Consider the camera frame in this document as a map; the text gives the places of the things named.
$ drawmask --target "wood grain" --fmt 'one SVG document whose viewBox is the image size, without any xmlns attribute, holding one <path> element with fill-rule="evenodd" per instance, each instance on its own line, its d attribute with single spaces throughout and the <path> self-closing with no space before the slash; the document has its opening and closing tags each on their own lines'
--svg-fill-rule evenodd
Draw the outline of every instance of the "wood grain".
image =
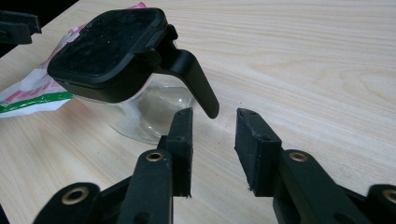
<svg viewBox="0 0 396 224">
<path fill-rule="evenodd" d="M 236 108 L 257 111 L 284 148 L 311 153 L 340 185 L 366 194 L 396 185 L 394 1 L 146 1 L 164 10 L 220 101 L 209 119 L 194 106 L 192 198 L 175 223 L 276 223 L 255 198 L 233 150 Z M 131 1 L 80 0 L 0 60 L 0 90 L 45 61 L 68 29 Z M 30 223 L 75 182 L 105 189 L 155 148 L 123 137 L 74 99 L 55 112 L 0 119 L 0 203 Z"/>
</svg>

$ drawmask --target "brass insert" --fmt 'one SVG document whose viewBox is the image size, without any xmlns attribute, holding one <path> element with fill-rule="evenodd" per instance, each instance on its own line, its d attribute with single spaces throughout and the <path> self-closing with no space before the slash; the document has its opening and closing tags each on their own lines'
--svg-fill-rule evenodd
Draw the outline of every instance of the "brass insert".
<svg viewBox="0 0 396 224">
<path fill-rule="evenodd" d="M 76 187 L 76 188 L 70 189 L 62 197 L 62 203 L 66 204 L 66 205 L 79 203 L 88 196 L 89 192 L 90 191 L 86 187 Z"/>
<path fill-rule="evenodd" d="M 382 191 L 384 197 L 391 201 L 392 203 L 396 203 L 396 190 L 395 189 L 384 189 Z"/>
<path fill-rule="evenodd" d="M 163 159 L 163 154 L 161 152 L 151 152 L 146 156 L 148 161 L 160 161 Z"/>
<path fill-rule="evenodd" d="M 308 158 L 303 153 L 300 152 L 291 152 L 289 156 L 294 161 L 308 161 Z"/>
</svg>

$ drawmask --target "black lid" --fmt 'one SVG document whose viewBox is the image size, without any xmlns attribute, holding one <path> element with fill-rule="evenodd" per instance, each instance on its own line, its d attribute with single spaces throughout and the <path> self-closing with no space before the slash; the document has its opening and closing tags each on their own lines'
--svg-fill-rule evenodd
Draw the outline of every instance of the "black lid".
<svg viewBox="0 0 396 224">
<path fill-rule="evenodd" d="M 152 62 L 137 63 L 139 54 L 155 45 L 166 24 L 158 8 L 105 12 L 52 58 L 48 73 L 74 94 L 110 103 L 126 100 L 151 75 Z"/>
<path fill-rule="evenodd" d="M 158 8 L 105 12 L 50 61 L 48 73 L 67 91 L 118 103 L 138 93 L 153 72 L 180 78 L 210 118 L 219 102 L 197 59 L 177 49 L 175 27 Z"/>
</svg>

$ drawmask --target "screw hole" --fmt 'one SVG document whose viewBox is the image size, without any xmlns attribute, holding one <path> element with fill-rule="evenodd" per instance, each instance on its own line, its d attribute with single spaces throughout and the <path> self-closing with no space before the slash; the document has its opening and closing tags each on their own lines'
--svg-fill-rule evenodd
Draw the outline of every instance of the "screw hole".
<svg viewBox="0 0 396 224">
<path fill-rule="evenodd" d="M 151 152 L 146 156 L 148 161 L 160 161 L 163 159 L 163 154 L 161 152 Z"/>
<path fill-rule="evenodd" d="M 62 203 L 66 205 L 71 205 L 83 201 L 89 194 L 89 190 L 86 187 L 77 187 L 70 189 L 62 197 Z"/>
<path fill-rule="evenodd" d="M 346 215 L 346 214 L 342 214 L 342 213 L 336 213 L 334 214 L 334 219 L 341 224 L 354 224 L 355 220 L 353 220 L 352 217 Z"/>
<path fill-rule="evenodd" d="M 149 213 L 140 212 L 134 216 L 135 224 L 147 224 L 149 223 Z"/>
<path fill-rule="evenodd" d="M 303 153 L 300 152 L 291 152 L 289 156 L 294 161 L 308 161 L 308 158 Z"/>
<path fill-rule="evenodd" d="M 384 197 L 392 203 L 396 203 L 396 190 L 395 189 L 385 189 L 383 192 Z"/>
</svg>

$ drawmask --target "green stripe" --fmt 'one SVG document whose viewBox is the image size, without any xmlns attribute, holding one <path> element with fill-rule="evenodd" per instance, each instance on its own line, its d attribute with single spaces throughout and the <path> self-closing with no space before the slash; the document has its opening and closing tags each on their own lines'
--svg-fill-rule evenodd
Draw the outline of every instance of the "green stripe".
<svg viewBox="0 0 396 224">
<path fill-rule="evenodd" d="M 12 110 L 21 109 L 29 105 L 40 105 L 44 103 L 54 102 L 54 101 L 61 101 L 66 99 L 73 98 L 73 94 L 64 91 L 64 92 L 55 92 L 55 93 L 47 93 L 41 96 L 37 96 L 36 98 L 19 101 L 7 106 L 0 105 L 0 113 L 6 113 Z"/>
</svg>

